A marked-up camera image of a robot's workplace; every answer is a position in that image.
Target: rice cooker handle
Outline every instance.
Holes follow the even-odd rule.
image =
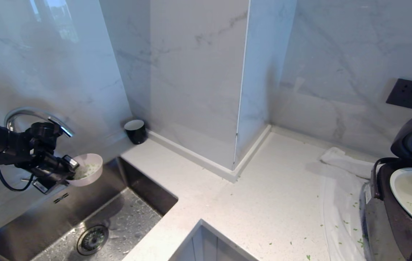
[[[380,189],[378,188],[378,177],[376,175],[376,167],[378,164],[385,164],[397,161],[398,158],[381,158],[373,165],[372,172],[370,174],[370,192],[373,198],[381,199]]]

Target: black cable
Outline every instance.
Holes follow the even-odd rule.
[[[23,188],[13,188],[13,187],[11,187],[11,186],[6,182],[6,180],[4,179],[3,174],[1,173],[1,170],[0,170],[0,180],[1,180],[1,183],[3,183],[3,185],[4,185],[5,187],[7,187],[7,189],[9,189],[9,190],[11,190],[11,191],[24,191],[24,190],[26,190],[27,188],[29,188],[30,184],[32,183],[33,174],[30,175],[29,182],[27,182],[27,185],[25,185],[25,187],[23,187]]]
[[[11,187],[11,186],[6,182],[6,180],[4,180],[4,177],[3,177],[3,175],[1,174],[1,170],[0,170],[0,180],[1,180],[1,183],[3,183],[3,185],[4,185],[5,187],[7,187],[7,189],[9,189],[9,190],[11,190],[11,191],[24,191],[24,190],[26,190],[27,188],[29,188],[30,184],[32,183],[33,174],[30,175],[30,178],[29,178],[29,181],[27,182],[27,185],[25,185],[25,187],[23,187],[23,188],[13,188],[13,187]]]

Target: plastic sheet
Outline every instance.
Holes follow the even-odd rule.
[[[365,261],[368,243],[362,233],[359,199],[373,163],[353,159],[338,148],[327,150],[320,162],[320,213],[330,260]]]

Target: kitchen sink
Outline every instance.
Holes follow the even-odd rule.
[[[0,228],[0,261],[118,261],[178,199],[116,158]]]

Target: rice cooker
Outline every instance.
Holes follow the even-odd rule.
[[[412,119],[391,152],[398,158],[379,159],[364,190],[369,254],[373,261],[412,261]]]

